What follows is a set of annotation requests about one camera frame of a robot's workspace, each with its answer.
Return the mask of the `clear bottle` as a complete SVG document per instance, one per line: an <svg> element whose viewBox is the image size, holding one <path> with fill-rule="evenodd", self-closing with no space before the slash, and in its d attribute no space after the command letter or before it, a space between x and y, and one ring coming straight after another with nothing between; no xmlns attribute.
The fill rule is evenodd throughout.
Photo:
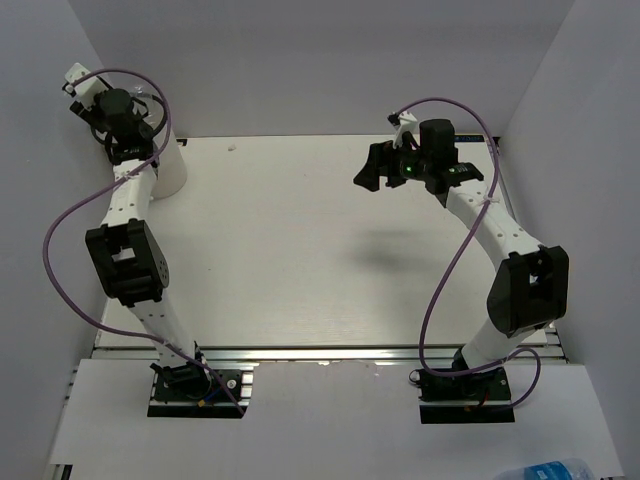
<svg viewBox="0 0 640 480"><path fill-rule="evenodd" d="M158 102L158 96L155 93L145 90L142 86L131 88L129 93L134 100L137 113L144 118L150 118L152 121L156 121L161 117L162 106Z"/></svg>

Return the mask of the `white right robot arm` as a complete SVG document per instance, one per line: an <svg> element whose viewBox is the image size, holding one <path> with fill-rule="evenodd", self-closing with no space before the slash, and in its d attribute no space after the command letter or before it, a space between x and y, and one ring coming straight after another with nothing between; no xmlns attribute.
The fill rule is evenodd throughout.
<svg viewBox="0 0 640 480"><path fill-rule="evenodd" d="M453 390L472 399L496 368L535 331L563 317L567 308L569 257L527 233L494 196L484 175L462 162L453 124L418 121L409 113L390 118L393 139L370 146L355 185L376 192L418 181L469 230L495 268L486 308L488 318L457 355Z"/></svg>

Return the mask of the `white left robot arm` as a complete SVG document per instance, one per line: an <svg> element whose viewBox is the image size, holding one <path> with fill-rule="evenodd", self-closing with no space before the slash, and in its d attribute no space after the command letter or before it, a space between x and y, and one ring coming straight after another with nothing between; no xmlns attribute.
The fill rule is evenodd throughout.
<svg viewBox="0 0 640 480"><path fill-rule="evenodd" d="M124 89L94 95L89 108L72 111L105 135L116 181L100 226L86 232L85 243L106 295L119 301L153 337L159 361L152 368L167 383L176 383L188 398L199 399L211 387L211 374L185 358L202 359L193 336L182 326L168 296L168 262L147 223L158 162L156 132Z"/></svg>

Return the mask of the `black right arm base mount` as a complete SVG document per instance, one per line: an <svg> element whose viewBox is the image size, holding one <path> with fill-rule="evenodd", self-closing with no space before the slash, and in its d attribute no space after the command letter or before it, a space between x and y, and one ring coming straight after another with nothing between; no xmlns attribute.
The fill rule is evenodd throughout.
<svg viewBox="0 0 640 480"><path fill-rule="evenodd" d="M503 367L460 377L413 370L423 425L506 424L515 422L511 390Z"/></svg>

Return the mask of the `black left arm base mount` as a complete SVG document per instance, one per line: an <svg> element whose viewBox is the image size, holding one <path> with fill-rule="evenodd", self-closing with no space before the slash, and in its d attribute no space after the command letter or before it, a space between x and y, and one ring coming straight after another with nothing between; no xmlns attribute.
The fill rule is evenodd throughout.
<svg viewBox="0 0 640 480"><path fill-rule="evenodd" d="M149 418L241 419L248 406L243 393L245 372L222 369L216 373L220 382L208 372L187 364L163 369L157 363L151 368L154 380L147 416Z"/></svg>

